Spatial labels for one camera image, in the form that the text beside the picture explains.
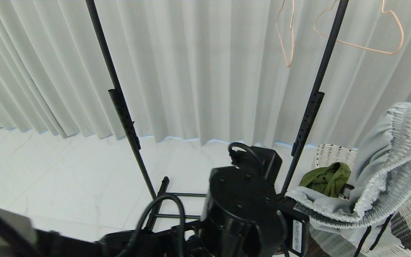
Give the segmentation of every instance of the wicker basket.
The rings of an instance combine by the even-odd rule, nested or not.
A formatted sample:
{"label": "wicker basket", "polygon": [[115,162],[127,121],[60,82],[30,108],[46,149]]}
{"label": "wicker basket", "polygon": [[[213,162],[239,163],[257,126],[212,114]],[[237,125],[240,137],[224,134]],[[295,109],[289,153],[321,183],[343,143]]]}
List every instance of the wicker basket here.
{"label": "wicker basket", "polygon": [[[316,151],[313,169],[327,167],[334,162],[347,163],[352,170],[356,162],[356,151],[338,145],[320,145]],[[391,232],[398,237],[401,246],[379,243],[369,251],[371,243],[362,247],[360,257],[411,257],[411,197],[391,220]],[[356,247],[338,234],[310,228],[310,243],[307,256],[348,257]]]}

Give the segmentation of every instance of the curtain fold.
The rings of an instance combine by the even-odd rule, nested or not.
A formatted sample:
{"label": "curtain fold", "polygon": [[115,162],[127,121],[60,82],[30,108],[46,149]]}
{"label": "curtain fold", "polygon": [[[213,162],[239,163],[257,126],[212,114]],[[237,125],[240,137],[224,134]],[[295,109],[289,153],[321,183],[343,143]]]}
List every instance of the curtain fold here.
{"label": "curtain fold", "polygon": [[[282,1],[96,1],[138,135],[271,147],[293,143],[327,39],[313,31],[333,0],[295,1],[294,62],[275,21]],[[339,39],[392,51],[381,2],[351,1]],[[395,55],[337,43],[309,143],[358,146],[388,107],[411,101],[411,1],[387,0],[404,28]],[[279,20],[291,51],[291,2]],[[329,34],[336,7],[317,28]],[[124,136],[85,1],[0,1],[0,127]]]}

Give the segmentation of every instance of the white marble floor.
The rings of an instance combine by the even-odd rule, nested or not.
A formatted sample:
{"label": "white marble floor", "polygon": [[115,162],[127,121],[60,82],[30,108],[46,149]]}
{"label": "white marble floor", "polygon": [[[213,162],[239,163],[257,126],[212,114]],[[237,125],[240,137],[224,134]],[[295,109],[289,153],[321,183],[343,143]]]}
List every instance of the white marble floor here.
{"label": "white marble floor", "polygon": [[[155,191],[169,176],[168,191],[206,193],[213,167],[229,166],[227,144],[167,138],[140,138],[141,154]],[[281,189],[291,162],[289,145],[276,143],[283,159],[277,179]],[[310,171],[315,148],[306,147],[291,187]],[[34,226],[87,241],[134,229],[150,202],[139,167],[126,138],[39,135],[31,130],[0,130],[0,208],[30,217]],[[183,197],[187,214],[200,215],[203,198]],[[169,201],[163,213],[177,213]],[[159,218],[155,231],[178,224]]]}

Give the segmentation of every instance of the olive green garment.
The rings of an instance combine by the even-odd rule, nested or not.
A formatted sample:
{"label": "olive green garment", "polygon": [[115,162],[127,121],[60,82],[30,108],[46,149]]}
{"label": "olive green garment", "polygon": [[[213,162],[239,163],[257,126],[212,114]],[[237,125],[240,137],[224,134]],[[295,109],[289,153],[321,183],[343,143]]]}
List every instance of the olive green garment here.
{"label": "olive green garment", "polygon": [[350,177],[347,164],[336,162],[329,167],[314,169],[305,174],[299,186],[310,188],[329,197],[339,197]]}

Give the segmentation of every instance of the white label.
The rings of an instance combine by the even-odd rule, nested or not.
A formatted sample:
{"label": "white label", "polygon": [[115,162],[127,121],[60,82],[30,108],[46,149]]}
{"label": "white label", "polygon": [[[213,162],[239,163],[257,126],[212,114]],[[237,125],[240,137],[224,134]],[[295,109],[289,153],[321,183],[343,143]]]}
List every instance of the white label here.
{"label": "white label", "polygon": [[293,220],[293,250],[302,253],[302,223]]}

